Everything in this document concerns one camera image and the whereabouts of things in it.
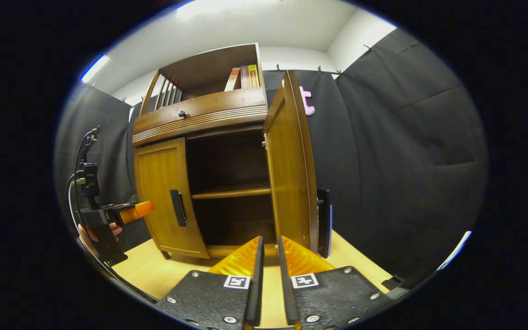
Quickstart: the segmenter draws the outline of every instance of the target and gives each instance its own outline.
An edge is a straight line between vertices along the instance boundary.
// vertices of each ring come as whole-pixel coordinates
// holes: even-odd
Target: orange gripper pad
[[[144,203],[136,204],[136,206],[132,207],[131,209],[124,209],[123,211],[120,211],[119,214],[123,220],[123,223],[126,224],[134,220],[138,220],[153,210],[154,204],[152,201],[145,201]]]
[[[222,275],[250,276],[253,280],[259,238],[260,236],[243,244],[243,246],[240,246],[211,267],[208,272]]]
[[[286,267],[289,271],[289,276],[305,275],[311,274],[312,272],[335,269],[333,265],[325,261],[322,257],[319,257],[310,249],[284,236],[281,236],[281,238],[282,246],[285,248]]]

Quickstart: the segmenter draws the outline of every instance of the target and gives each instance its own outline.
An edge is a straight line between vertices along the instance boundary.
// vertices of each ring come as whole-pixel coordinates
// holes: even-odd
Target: wooden cabinet
[[[187,77],[198,63],[208,73]],[[232,67],[255,63],[259,87],[215,92]],[[132,144],[138,198],[155,208],[145,222],[165,257],[224,257],[258,235],[265,254],[276,255],[281,234],[317,252],[313,153],[294,73],[285,73],[270,107],[257,44],[198,54],[159,75],[181,101],[159,100],[150,112],[143,103]]]

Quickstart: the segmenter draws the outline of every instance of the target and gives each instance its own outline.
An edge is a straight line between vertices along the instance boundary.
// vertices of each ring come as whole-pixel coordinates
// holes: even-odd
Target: ceiling light
[[[82,82],[84,83],[88,83],[91,78],[97,74],[97,72],[99,72],[99,70],[101,70],[101,68],[107,63],[109,62],[109,58],[105,55],[101,56],[97,62],[95,62],[95,64],[91,65],[91,67],[86,71],[86,73],[84,73],[84,75],[82,75]]]
[[[176,10],[176,17],[189,19],[200,13],[219,13],[226,9],[257,8],[278,0],[194,0],[187,2]]]

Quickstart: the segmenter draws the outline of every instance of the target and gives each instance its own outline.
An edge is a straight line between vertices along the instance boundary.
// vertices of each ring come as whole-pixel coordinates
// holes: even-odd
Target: wooden cabinet door panel
[[[264,120],[276,236],[317,252],[319,216],[313,151],[295,74],[287,71]]]
[[[185,139],[177,138],[138,148],[134,154],[136,188],[140,201],[151,200],[153,212],[144,217],[156,246],[163,251],[209,258],[197,226],[187,179]],[[186,214],[179,223],[171,190],[181,194]]]

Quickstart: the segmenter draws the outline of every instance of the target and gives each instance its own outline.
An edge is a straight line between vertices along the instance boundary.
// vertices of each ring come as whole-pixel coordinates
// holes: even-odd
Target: hand
[[[119,241],[119,238],[117,237],[117,234],[122,232],[123,228],[121,228],[120,226],[118,226],[115,223],[110,223],[109,224],[109,228],[111,228],[111,231],[113,232],[113,236],[115,236],[116,242]],[[86,245],[91,250],[91,252],[93,253],[93,255],[95,257],[98,258],[99,257],[99,252],[97,252],[97,249],[94,248],[93,243],[91,242],[91,239],[94,240],[95,242],[99,242],[99,239],[95,236],[95,234],[93,234],[93,232],[89,228],[87,228],[87,231],[85,231],[83,226],[81,226],[81,224],[77,225],[77,229],[79,230],[79,234],[80,234],[80,238],[81,238],[82,243],[84,245]]]

